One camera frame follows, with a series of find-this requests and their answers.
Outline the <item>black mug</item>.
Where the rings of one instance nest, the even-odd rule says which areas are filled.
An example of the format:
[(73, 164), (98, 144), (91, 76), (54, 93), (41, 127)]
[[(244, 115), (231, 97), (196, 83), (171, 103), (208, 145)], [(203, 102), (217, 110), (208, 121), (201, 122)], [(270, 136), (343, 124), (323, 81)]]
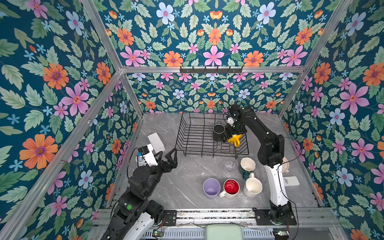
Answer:
[(225, 142), (227, 140), (226, 128), (221, 123), (213, 126), (213, 140), (215, 142)]

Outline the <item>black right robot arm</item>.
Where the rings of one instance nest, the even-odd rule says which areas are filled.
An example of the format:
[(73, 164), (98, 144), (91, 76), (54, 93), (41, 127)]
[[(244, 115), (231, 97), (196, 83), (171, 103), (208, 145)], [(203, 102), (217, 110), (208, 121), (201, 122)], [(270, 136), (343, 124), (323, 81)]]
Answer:
[(241, 137), (247, 129), (257, 137), (261, 146), (258, 160), (265, 167), (270, 186), (269, 218), (274, 224), (287, 223), (297, 225), (297, 216), (292, 203), (287, 197), (283, 178), (283, 159), (285, 138), (271, 131), (257, 116), (251, 106), (240, 107), (236, 104), (229, 108), (226, 129), (227, 141), (236, 148), (241, 145)]

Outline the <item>cream ceramic mug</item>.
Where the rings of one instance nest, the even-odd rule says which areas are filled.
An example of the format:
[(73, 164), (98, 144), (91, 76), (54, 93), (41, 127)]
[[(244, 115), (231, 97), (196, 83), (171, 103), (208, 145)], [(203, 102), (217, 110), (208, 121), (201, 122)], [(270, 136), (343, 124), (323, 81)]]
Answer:
[(250, 173), (243, 187), (244, 194), (249, 198), (254, 198), (263, 190), (262, 182), (255, 177), (254, 173)]

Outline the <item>lavender plastic cup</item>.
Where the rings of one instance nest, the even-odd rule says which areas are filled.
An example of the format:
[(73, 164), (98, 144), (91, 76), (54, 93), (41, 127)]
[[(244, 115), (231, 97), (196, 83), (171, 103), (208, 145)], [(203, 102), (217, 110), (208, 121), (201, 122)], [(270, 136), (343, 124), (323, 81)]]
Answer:
[(203, 191), (206, 197), (212, 200), (221, 192), (221, 185), (218, 180), (209, 178), (203, 183)]

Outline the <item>green and cream mug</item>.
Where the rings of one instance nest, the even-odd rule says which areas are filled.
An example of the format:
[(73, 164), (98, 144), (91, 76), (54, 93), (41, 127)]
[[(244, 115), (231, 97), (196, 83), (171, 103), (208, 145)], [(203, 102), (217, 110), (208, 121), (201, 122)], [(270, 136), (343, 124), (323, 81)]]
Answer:
[(245, 157), (242, 158), (239, 165), (239, 172), (243, 178), (243, 180), (246, 180), (250, 174), (255, 170), (256, 163), (253, 159)]

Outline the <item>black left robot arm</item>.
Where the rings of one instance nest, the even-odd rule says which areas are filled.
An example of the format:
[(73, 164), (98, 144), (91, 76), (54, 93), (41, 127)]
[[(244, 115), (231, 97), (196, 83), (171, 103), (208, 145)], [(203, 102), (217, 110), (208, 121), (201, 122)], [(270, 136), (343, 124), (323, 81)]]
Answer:
[(119, 198), (103, 240), (139, 240), (163, 219), (164, 207), (150, 197), (162, 175), (177, 168), (177, 149), (168, 152), (165, 160), (162, 156), (162, 151), (154, 155), (155, 166), (145, 164), (134, 170), (128, 180), (130, 186)]

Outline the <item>yellow plastic mug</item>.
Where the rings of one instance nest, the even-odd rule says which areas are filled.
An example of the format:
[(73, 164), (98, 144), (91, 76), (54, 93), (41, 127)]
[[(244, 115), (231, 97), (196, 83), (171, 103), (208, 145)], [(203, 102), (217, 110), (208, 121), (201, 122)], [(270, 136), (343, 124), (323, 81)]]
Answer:
[(232, 135), (231, 138), (228, 139), (228, 142), (230, 144), (233, 144), (236, 148), (238, 148), (240, 145), (241, 145), (241, 138), (242, 138), (242, 134), (240, 135)]

